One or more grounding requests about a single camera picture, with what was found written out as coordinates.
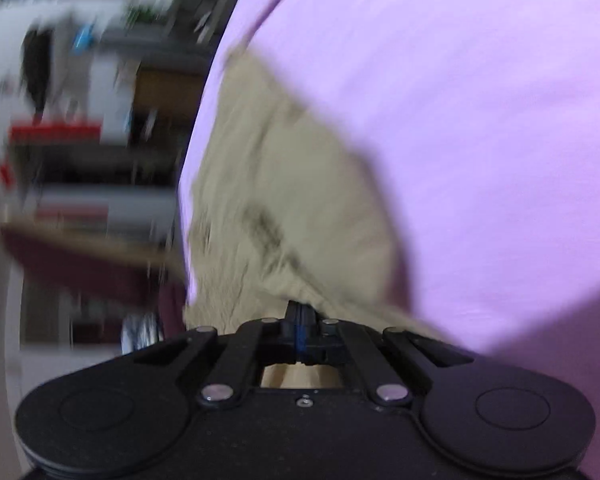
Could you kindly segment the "maroon wooden chair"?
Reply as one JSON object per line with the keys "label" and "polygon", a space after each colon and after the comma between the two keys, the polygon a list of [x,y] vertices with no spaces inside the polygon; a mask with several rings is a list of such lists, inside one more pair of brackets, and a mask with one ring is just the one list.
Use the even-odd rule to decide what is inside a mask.
{"label": "maroon wooden chair", "polygon": [[23,344],[111,346],[133,314],[154,314],[167,337],[185,330],[183,263],[165,244],[27,218],[1,222],[0,240],[23,273]]}

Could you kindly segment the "pink towel mat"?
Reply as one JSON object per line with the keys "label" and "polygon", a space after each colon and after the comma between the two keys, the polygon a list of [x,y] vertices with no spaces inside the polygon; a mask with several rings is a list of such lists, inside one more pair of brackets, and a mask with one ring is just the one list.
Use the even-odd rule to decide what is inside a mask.
{"label": "pink towel mat", "polygon": [[600,293],[600,0],[238,0],[245,41],[370,162],[416,310],[485,349]]}

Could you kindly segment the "khaki shorts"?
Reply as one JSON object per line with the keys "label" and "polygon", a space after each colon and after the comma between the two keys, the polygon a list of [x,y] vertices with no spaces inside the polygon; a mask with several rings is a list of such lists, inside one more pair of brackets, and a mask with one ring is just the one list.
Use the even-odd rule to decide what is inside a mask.
{"label": "khaki shorts", "polygon": [[406,252],[370,167],[249,50],[226,60],[190,196],[188,327],[230,334],[295,301],[432,335],[411,315]]}

